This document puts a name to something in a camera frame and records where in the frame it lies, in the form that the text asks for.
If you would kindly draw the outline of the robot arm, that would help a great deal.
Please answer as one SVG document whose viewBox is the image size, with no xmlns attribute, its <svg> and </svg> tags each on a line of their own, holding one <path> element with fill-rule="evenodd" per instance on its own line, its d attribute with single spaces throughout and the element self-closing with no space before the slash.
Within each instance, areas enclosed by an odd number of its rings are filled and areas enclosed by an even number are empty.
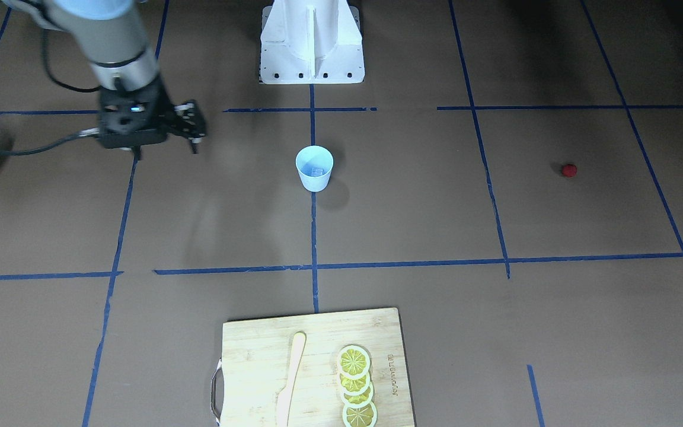
<svg viewBox="0 0 683 427">
<path fill-rule="evenodd" d="M 173 105 L 135 1 L 8 1 L 46 30 L 72 35 L 98 80 L 98 142 L 138 149 L 163 143 Z"/>
</svg>

